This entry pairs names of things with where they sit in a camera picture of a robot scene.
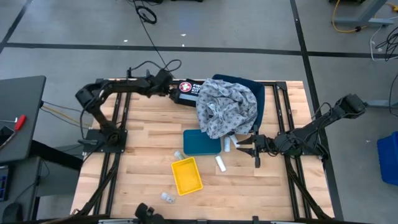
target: gray floor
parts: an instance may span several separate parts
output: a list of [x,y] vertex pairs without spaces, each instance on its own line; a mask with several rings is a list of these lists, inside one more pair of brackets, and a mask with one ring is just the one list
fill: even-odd
[[[342,4],[338,15],[358,15],[370,1],[362,6]],[[23,0],[0,0],[0,39],[23,3]],[[369,38],[378,27],[340,34],[330,24],[334,4],[327,0],[296,0],[296,3],[308,51],[369,53]],[[151,8],[159,22],[147,25],[147,29],[158,46],[300,50],[289,0],[205,0],[203,3],[166,0]],[[398,14],[393,14],[387,6],[377,14],[377,17],[393,16]],[[380,31],[375,42],[383,41],[395,27]],[[150,46],[134,9],[122,0],[33,0],[9,42]],[[302,80],[311,102],[301,56],[161,53],[166,61],[182,59],[181,69],[174,72],[177,78],[207,78],[222,73],[250,79]],[[0,78],[45,75],[44,100],[79,108],[74,94],[83,85],[96,78],[124,76],[128,67],[145,60],[161,63],[153,51],[6,47],[0,54]],[[347,93],[357,93],[364,100],[386,99],[398,72],[396,60],[384,63],[368,58],[310,57],[310,63],[320,103],[334,103]],[[156,72],[150,65],[146,68]],[[142,75],[146,68],[135,75]],[[395,223],[398,186],[381,180],[376,142],[396,131],[396,125],[398,119],[388,111],[369,109],[356,120],[327,127],[345,220]],[[79,137],[77,128],[49,114],[39,114],[36,140],[59,147],[75,144]],[[65,185],[59,176],[69,176],[74,181],[65,187],[63,195],[42,197],[39,218],[66,216],[70,211],[77,173],[53,165],[51,170],[57,170],[52,175],[59,175],[58,179],[57,175],[49,178],[50,184]]]

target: black metal frame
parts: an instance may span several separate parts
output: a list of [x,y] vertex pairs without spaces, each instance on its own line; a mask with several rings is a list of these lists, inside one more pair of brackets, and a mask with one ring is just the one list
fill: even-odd
[[[131,71],[128,70],[127,71],[127,77],[131,78]],[[177,84],[178,80],[174,80],[173,81],[173,85]],[[283,112],[282,112],[282,108],[281,108],[281,103],[280,103],[280,97],[279,97],[279,90],[282,90],[282,94],[284,96],[284,103],[285,103],[285,108],[286,108],[286,113],[287,113],[287,121],[289,123],[289,129],[293,129],[294,128],[294,122],[293,122],[293,116],[292,116],[292,112],[290,109],[290,101],[289,101],[289,95],[287,93],[287,85],[286,82],[259,82],[262,83],[264,86],[270,86],[272,87],[273,91],[274,91],[274,99],[275,99],[275,105],[276,105],[276,109],[277,109],[277,115],[278,115],[278,124],[279,124],[279,131],[280,132],[284,132],[285,131],[285,126],[284,126],[284,119],[283,119]],[[131,99],[131,93],[127,93],[126,95],[126,102],[124,104],[124,110],[123,110],[123,117],[122,117],[122,122],[121,122],[121,127],[124,129],[126,127],[126,121],[127,121],[127,114],[128,114],[128,109],[129,109],[129,103],[130,103],[130,99]],[[121,101],[121,93],[118,93],[117,97],[116,97],[116,102],[115,102],[115,108],[113,111],[113,117],[112,117],[112,121],[116,122],[117,118],[118,118],[118,112],[119,112],[119,107],[120,107],[120,101]],[[101,176],[100,176],[100,183],[102,182],[102,180],[104,179],[107,170],[108,170],[108,165],[109,165],[109,157],[110,157],[110,153],[105,153],[105,157],[104,157],[104,161],[103,161],[103,166],[102,166],[102,170],[101,170]],[[120,157],[121,154],[120,153],[116,153],[115,158],[114,158],[114,162],[116,162],[117,167],[119,165],[119,161],[120,161]],[[290,157],[289,156],[285,156],[285,164],[286,164],[286,168],[287,168],[287,162],[290,163]],[[301,163],[301,159],[300,157],[296,157],[295,158],[295,163],[297,166],[297,175],[301,181],[301,183],[305,186],[305,179],[304,179],[304,173],[303,173],[303,169],[302,169],[302,163]],[[292,202],[292,213],[293,216],[296,219],[300,218],[300,212],[299,212],[299,205],[297,203],[297,195],[295,192],[295,184],[293,182],[293,180],[289,177],[289,175],[287,175],[288,181],[289,181],[289,193],[290,193],[290,200]],[[111,180],[110,183],[110,188],[109,188],[109,194],[108,194],[108,200],[106,202],[106,212],[105,214],[109,215],[111,214],[111,209],[112,209],[112,204],[113,204],[113,197],[114,197],[114,188],[116,186],[116,175],[113,177],[113,179]],[[304,202],[304,210],[305,210],[305,218],[311,218],[311,209],[308,206],[308,203],[306,202],[306,200],[304,199],[304,197],[302,198],[303,202]],[[101,205],[101,197],[99,198],[99,200],[97,201],[97,203],[95,204],[94,207],[94,211],[93,214],[94,215],[98,215],[99,211],[100,211],[100,205]],[[172,223],[197,223],[198,220],[169,220]],[[230,221],[211,221],[209,220],[211,223],[228,223]],[[253,221],[239,221],[239,223],[253,223]]]

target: blue plastic crate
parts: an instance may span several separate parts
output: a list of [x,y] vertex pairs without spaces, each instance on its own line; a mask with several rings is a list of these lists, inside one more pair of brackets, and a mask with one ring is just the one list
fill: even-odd
[[381,177],[385,183],[398,185],[398,131],[377,141]]

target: wooden tabletop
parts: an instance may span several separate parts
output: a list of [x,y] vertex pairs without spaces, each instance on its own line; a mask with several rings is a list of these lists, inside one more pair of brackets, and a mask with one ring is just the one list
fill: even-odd
[[[304,126],[311,121],[311,116],[303,83],[287,82],[287,87],[295,127]],[[101,107],[108,119],[112,117],[115,99],[116,95],[109,96]],[[282,92],[280,100],[285,112]],[[288,130],[286,114],[284,121]],[[113,200],[113,218],[134,217],[137,206],[144,202],[167,219],[252,220],[252,216],[257,215],[260,220],[293,220],[284,158],[261,154],[261,168],[256,169],[254,159],[236,150],[233,144],[231,152],[221,153],[226,172],[220,171],[214,156],[195,156],[203,189],[178,196],[171,163],[177,160],[175,151],[183,152],[182,133],[187,129],[199,129],[195,108],[177,105],[167,97],[148,99],[133,94],[127,129],[127,145],[121,156]],[[273,138],[278,131],[274,94],[267,86],[260,133]],[[238,139],[247,137],[238,135]],[[94,153],[84,163],[71,211],[81,209],[96,190],[103,157],[103,153]],[[324,212],[333,216],[321,160],[302,156],[302,164],[308,191]],[[163,201],[162,192],[175,196],[175,203]],[[101,213],[104,213],[107,195],[106,189]],[[299,194],[297,199],[303,217]]]

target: yellow container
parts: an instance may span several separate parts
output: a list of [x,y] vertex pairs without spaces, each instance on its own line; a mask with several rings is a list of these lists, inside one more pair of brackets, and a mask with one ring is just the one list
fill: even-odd
[[203,188],[197,163],[193,157],[173,162],[172,169],[179,195],[186,195]]

